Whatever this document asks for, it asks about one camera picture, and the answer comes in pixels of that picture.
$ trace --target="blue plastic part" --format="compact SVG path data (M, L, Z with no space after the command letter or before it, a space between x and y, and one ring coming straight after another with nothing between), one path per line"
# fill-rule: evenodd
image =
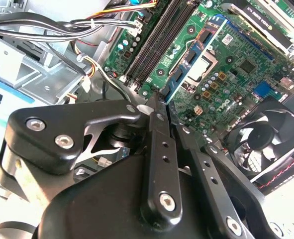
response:
M12 95L14 95L16 97L28 102L29 104L32 104L35 102L35 99L21 93L20 91L17 91L16 89L13 89L10 86L7 86L6 84L2 83L1 81L0 81L0 88L11 93Z
M254 89L254 93L265 98L272 90L272 87L267 82L263 81Z
M140 1L139 0L130 0L131 4L133 5L138 5L140 4Z

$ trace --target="chip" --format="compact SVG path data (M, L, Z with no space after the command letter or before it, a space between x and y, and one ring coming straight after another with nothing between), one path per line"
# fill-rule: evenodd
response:
M220 72L219 74L218 74L218 77L221 79L221 80L225 80L226 79L226 77L227 77L227 75L224 73L224 72Z
M250 74L255 69L255 66L251 62L249 62L248 60L245 60L240 65L240 68L243 71L245 71L247 74Z
M210 92L205 91L205 92L203 93L203 96L206 97L206 98L209 98L209 97L211 96L211 94L210 94Z
M217 84L217 83L215 83L215 82L213 82L213 83L211 84L211 87L212 87L213 89L215 89L215 90L216 90L216 88L218 87L218 84Z
M129 51L126 51L124 54L125 57L129 58L131 56L131 53Z

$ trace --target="green circuit board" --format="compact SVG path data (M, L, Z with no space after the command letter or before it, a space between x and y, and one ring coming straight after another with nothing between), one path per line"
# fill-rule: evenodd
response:
M206 7L206 2L204 0L192 14L142 85L138 92L142 97L147 99L154 90L161 90L166 85L209 17L228 14L219 7L222 0L214 0L210 8ZM262 12L254 0L248 2ZM280 0L278 6L294 19L294 12L286 3ZM242 30L247 30L248 26L241 22L239 17L230 16L230 21ZM287 35L286 30L271 17L269 21ZM122 37L127 37L127 34L123 33L119 42ZM267 40L254 36L254 33L252 37L268 45ZM263 100L253 93L261 83L267 83L272 87L264 97L270 95L280 100L294 93L294 88L288 90L280 84L283 76L289 75L294 80L294 64L272 47L259 49L254 42L246 39L231 25L226 24L222 28L211 43L210 51L217 60L214 68L201 79L192 93L180 87L173 98L181 123L195 130L198 136L204 133L211 137L223 137L223 134L240 122L254 105ZM128 66L128 61L121 61L121 54L123 53L114 49L105 64L119 74L123 74ZM195 113L196 107L203 111L200 115Z

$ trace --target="red wire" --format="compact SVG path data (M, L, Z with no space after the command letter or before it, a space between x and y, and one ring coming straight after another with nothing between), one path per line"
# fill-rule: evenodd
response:
M285 173L287 170L289 170L292 166L294 165L294 161L291 163L291 165L289 165L286 169L284 169L283 171L279 172L279 174L277 174L276 176L274 176L274 178L269 181L267 184L264 184L263 186L259 187L259 189L265 188L267 186L269 186L271 183L273 183L279 176L281 176L283 173Z
M110 38L110 40L107 42L107 44L109 44L109 43L111 43L111 42L113 41L113 38L115 37L117 31L118 31L118 29L116 29L116 31L113 33L113 35L111 36L111 38ZM82 43L82 44L86 44L86 45L88 45L88 46L98 46L98 45L96 45L96 44L91 44L91 43L89 43L89 42L85 42L85 41L82 41L82 40L79 40L79 39L77 39L77 41L79 41L79 42Z

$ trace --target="wire bundle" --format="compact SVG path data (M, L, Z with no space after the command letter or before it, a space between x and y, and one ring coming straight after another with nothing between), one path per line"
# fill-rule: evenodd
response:
M70 22L53 21L45 16L32 13L32 12L17 12L11 14L0 15L0 27L4 26L27 26L44 30L44 34L33 34L24 32L15 32L0 29L0 36L10 37L14 39L24 41L36 41L46 42L47 46L57 55L63 62L72 67L74 70L86 77L91 78L97 70L101 73L104 80L118 91L124 99L130 101L128 94L115 82L113 82L109 76L104 72L102 67L88 55L82 56L92 66L92 71L86 75L86 73L78 67L70 59L60 54L54 48L52 48L48 42L63 42L72 41L72 48L75 54L83 54L77 47L77 40L90 36L99 31L103 26L114 26L121 28L136 28L134 22L114 19L115 14L120 12L140 11L145 8L154 7L157 4L157 0L151 0L148 3L142 3L138 5L118 5L106 8L100 12L94 13L87 19L77 19Z
M133 22L113 18L80 19L71 22L56 22L32 12L17 12L0 16L2 26L28 26L45 30L44 34L13 32L0 29L1 36L38 42L62 42L83 38L99 31L103 26L135 28Z

